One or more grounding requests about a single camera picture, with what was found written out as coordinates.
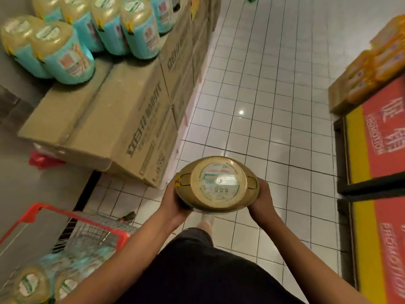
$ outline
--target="metal wire basket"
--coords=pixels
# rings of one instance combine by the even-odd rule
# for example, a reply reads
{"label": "metal wire basket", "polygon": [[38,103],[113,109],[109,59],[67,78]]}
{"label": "metal wire basket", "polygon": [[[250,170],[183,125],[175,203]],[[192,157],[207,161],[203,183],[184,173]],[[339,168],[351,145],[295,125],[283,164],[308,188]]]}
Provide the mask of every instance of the metal wire basket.
{"label": "metal wire basket", "polygon": [[28,296],[24,303],[54,301],[60,273],[79,283],[122,248],[137,229],[96,212],[69,212],[33,204],[0,239],[0,303],[19,303],[15,282],[24,269],[38,265],[47,269],[46,295],[40,299]]}

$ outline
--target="shopping cart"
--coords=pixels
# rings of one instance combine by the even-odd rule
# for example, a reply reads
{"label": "shopping cart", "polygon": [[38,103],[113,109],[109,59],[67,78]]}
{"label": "shopping cart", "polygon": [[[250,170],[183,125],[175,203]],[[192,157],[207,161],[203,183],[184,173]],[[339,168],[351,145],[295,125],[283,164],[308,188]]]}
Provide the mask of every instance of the shopping cart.
{"label": "shopping cart", "polygon": [[43,256],[77,248],[119,250],[138,228],[123,219],[100,213],[69,212],[36,203],[0,239],[0,303],[13,296],[14,283],[22,269]]}

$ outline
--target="foot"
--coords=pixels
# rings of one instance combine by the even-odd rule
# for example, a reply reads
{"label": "foot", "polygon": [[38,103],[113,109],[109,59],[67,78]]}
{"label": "foot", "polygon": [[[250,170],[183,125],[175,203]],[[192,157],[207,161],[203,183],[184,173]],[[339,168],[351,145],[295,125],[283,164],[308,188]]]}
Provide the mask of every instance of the foot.
{"label": "foot", "polygon": [[201,217],[201,221],[208,224],[210,228],[212,228],[212,224],[214,223],[214,216],[211,214],[203,214]]}

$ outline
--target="aisle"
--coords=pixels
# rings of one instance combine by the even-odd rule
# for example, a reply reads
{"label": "aisle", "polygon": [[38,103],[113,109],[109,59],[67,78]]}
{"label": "aisle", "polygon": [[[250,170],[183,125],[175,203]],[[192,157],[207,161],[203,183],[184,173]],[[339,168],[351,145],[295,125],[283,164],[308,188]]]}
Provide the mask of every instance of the aisle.
{"label": "aisle", "polygon": [[[349,256],[337,222],[336,157],[327,88],[368,47],[401,0],[223,0],[194,116],[176,160],[226,155],[269,182],[287,226],[337,273]],[[116,217],[159,207],[163,191],[103,176],[88,209]],[[193,213],[181,226],[195,226]],[[247,209],[218,216],[214,244],[262,266],[305,300]]]}

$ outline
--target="circular label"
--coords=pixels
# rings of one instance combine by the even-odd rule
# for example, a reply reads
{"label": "circular label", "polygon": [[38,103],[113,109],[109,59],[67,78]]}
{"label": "circular label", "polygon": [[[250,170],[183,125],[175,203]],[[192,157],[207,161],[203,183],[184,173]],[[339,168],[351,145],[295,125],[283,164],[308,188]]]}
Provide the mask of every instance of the circular label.
{"label": "circular label", "polygon": [[58,37],[60,30],[58,27],[52,27],[47,25],[46,27],[42,28],[37,34],[35,35],[36,38],[40,40],[53,40]]}
{"label": "circular label", "polygon": [[79,5],[83,4],[85,0],[65,0],[66,4]]}
{"label": "circular label", "polygon": [[63,281],[59,288],[59,299],[64,299],[74,288],[76,288],[77,282],[71,279],[66,279]]}
{"label": "circular label", "polygon": [[114,5],[115,0],[96,0],[94,5],[97,8],[110,8]]}
{"label": "circular label", "polygon": [[127,12],[141,12],[145,9],[145,4],[139,1],[129,1],[125,4],[124,9]]}
{"label": "circular label", "polygon": [[39,279],[35,274],[27,274],[21,279],[19,284],[20,293],[25,296],[29,297],[35,292],[35,289],[39,285]]}
{"label": "circular label", "polygon": [[210,163],[200,173],[201,193],[210,201],[228,201],[235,197],[240,184],[235,168],[228,163]]}
{"label": "circular label", "polygon": [[19,22],[17,19],[10,21],[6,26],[5,30],[8,33],[21,33],[26,31],[30,27],[30,23],[27,20]]}

